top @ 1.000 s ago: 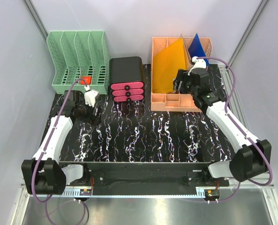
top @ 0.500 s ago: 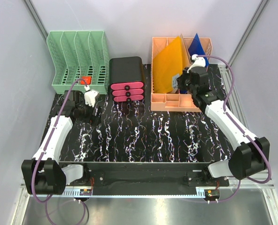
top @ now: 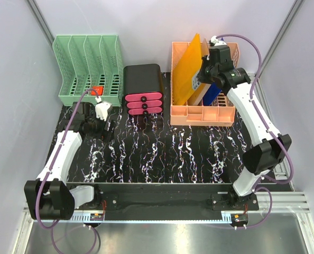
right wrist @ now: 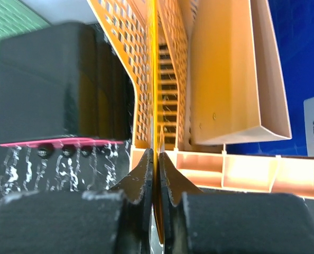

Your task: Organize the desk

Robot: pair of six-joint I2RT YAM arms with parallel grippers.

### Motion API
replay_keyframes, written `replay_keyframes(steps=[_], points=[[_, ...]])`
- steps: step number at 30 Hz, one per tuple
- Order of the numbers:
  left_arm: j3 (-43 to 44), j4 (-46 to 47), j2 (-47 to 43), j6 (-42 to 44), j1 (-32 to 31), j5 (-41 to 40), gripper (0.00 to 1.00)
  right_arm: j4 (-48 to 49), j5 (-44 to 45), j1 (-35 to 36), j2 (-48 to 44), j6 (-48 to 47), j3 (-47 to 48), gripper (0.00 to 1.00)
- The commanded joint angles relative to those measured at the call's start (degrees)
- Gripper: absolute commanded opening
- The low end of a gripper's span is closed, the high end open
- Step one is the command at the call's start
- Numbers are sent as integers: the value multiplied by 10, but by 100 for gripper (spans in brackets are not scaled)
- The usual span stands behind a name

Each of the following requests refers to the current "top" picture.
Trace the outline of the blue folder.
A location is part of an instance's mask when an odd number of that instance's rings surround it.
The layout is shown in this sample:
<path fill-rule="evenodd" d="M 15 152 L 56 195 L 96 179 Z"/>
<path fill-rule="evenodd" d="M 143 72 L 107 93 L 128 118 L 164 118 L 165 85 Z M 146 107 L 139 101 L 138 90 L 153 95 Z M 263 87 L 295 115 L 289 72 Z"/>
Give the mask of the blue folder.
<path fill-rule="evenodd" d="M 220 92 L 221 89 L 215 83 L 212 83 L 202 98 L 203 106 L 210 106 Z"/>

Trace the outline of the pink folder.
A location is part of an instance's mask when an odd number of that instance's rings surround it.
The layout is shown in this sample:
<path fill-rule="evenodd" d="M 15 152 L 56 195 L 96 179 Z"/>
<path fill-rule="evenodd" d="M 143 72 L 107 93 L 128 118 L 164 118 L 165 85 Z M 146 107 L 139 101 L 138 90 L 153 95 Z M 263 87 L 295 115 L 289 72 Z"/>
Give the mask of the pink folder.
<path fill-rule="evenodd" d="M 206 56 L 209 54 L 209 45 L 206 39 L 203 39 L 201 43 L 201 56 Z M 201 83 L 196 89 L 194 94 L 188 99 L 189 106 L 197 106 L 201 103 L 203 96 L 206 94 L 207 90 L 211 87 L 211 84 Z"/>

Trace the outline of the yellow folder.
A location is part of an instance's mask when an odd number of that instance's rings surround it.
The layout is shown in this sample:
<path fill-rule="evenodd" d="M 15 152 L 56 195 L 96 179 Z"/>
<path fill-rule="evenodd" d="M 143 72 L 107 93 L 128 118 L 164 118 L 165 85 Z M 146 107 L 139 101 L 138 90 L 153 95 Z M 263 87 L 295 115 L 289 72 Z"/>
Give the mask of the yellow folder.
<path fill-rule="evenodd" d="M 184 105 L 199 87 L 197 75 L 202 64 L 200 35 L 195 34 L 172 74 L 174 105 Z"/>

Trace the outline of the pink bottom drawer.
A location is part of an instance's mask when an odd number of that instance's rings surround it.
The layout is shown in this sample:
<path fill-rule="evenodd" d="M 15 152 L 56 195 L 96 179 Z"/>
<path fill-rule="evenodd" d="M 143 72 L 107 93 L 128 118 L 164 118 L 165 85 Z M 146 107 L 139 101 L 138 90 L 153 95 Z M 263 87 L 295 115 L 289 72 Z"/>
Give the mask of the pink bottom drawer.
<path fill-rule="evenodd" d="M 148 114 L 158 114 L 161 113 L 163 109 L 161 107 L 148 107 L 147 109 L 143 108 L 134 108 L 128 110 L 130 115 L 148 115 Z"/>

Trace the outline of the pink drawer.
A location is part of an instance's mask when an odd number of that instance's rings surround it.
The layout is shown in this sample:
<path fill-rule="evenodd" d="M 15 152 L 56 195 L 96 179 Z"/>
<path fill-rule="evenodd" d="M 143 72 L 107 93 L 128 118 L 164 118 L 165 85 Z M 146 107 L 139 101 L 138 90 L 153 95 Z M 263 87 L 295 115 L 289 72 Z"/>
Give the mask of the pink drawer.
<path fill-rule="evenodd" d="M 139 94 L 127 94 L 125 95 L 125 100 L 127 102 L 146 102 L 153 100 L 160 100 L 163 94 L 160 92 L 151 93 L 139 93 Z"/>
<path fill-rule="evenodd" d="M 147 109 L 143 108 L 134 108 L 128 110 L 130 115 L 148 115 L 148 114 L 158 114 L 161 113 L 163 109 L 161 107 L 148 107 Z"/>
<path fill-rule="evenodd" d="M 137 101 L 137 102 L 128 102 L 126 106 L 129 109 L 140 108 L 140 109 L 145 110 L 150 107 L 160 107 L 162 106 L 162 102 L 158 100 L 146 101 L 146 102 Z"/>

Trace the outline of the orange file organizer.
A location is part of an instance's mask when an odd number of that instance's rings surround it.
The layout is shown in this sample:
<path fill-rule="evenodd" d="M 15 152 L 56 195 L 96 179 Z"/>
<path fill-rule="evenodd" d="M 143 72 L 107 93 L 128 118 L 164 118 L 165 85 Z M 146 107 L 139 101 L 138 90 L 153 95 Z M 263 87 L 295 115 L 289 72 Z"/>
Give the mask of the orange file organizer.
<path fill-rule="evenodd" d="M 190 126 L 226 126 L 230 127 L 235 119 L 235 106 L 229 99 L 220 93 L 210 106 L 200 105 L 174 105 L 173 104 L 173 70 L 185 53 L 190 42 L 172 42 L 171 80 L 170 80 L 170 124 Z M 234 64 L 239 62 L 239 47 L 237 43 L 228 43 L 230 55 Z"/>

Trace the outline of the pink top drawer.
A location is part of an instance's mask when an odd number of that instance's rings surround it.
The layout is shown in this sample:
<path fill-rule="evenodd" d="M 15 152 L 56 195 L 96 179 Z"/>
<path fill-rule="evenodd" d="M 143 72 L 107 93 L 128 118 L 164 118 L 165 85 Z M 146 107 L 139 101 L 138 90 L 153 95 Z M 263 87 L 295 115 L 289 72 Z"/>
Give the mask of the pink top drawer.
<path fill-rule="evenodd" d="M 139 94 L 127 94 L 125 95 L 125 100 L 127 102 L 146 102 L 153 100 L 160 100 L 163 94 L 160 92 L 151 93 L 139 93 Z"/>

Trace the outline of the black drawer cabinet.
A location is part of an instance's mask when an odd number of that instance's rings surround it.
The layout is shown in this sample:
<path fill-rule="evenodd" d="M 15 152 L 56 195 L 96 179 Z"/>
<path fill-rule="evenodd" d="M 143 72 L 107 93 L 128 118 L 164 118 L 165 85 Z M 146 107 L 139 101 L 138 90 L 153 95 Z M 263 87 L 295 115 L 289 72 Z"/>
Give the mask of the black drawer cabinet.
<path fill-rule="evenodd" d="M 164 95 L 160 66 L 156 63 L 126 66 L 124 68 L 124 88 L 124 97 L 127 94 L 151 92 L 160 92 Z M 162 102 L 160 107 L 163 109 L 163 96 L 159 101 Z"/>

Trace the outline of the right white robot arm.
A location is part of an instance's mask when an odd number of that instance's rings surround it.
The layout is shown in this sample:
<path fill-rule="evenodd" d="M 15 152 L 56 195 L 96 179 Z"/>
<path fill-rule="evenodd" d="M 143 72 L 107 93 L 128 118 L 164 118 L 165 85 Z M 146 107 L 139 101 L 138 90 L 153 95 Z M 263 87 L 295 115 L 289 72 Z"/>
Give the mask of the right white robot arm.
<path fill-rule="evenodd" d="M 235 210 L 251 198 L 261 178 L 268 176 L 284 159 L 292 140 L 282 135 L 265 114 L 251 91 L 251 79 L 243 68 L 235 68 L 230 48 L 224 42 L 212 42 L 209 54 L 202 57 L 197 75 L 205 84 L 215 84 L 236 107 L 249 132 L 252 147 L 242 155 L 244 169 L 230 187 L 226 202 Z"/>

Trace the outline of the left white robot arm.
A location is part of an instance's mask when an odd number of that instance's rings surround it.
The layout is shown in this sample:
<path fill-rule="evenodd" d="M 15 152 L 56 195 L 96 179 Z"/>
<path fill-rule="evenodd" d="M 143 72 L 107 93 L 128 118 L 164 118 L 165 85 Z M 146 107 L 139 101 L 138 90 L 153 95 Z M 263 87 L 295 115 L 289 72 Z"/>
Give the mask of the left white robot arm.
<path fill-rule="evenodd" d="M 82 205 L 95 210 L 102 197 L 90 185 L 69 189 L 67 179 L 76 152 L 86 136 L 104 142 L 113 138 L 115 122 L 109 120 L 110 102 L 96 100 L 96 104 L 75 102 L 71 117 L 60 125 L 57 141 L 43 170 L 36 180 L 28 180 L 24 193 L 34 220 L 69 220 Z"/>

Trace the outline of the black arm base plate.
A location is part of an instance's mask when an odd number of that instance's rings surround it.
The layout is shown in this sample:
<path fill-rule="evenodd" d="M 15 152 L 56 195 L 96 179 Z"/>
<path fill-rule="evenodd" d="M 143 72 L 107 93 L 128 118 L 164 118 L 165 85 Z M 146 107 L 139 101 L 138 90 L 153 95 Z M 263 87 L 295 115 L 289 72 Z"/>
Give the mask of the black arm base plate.
<path fill-rule="evenodd" d="M 228 195 L 222 193 L 194 191 L 166 192 L 127 192 L 100 193 L 96 200 L 83 205 L 84 209 L 96 210 L 101 204 L 106 204 L 106 210 L 116 211 L 134 207 L 200 207 L 214 211 L 257 211 L 259 205 L 253 194 L 248 199 L 232 205 Z"/>

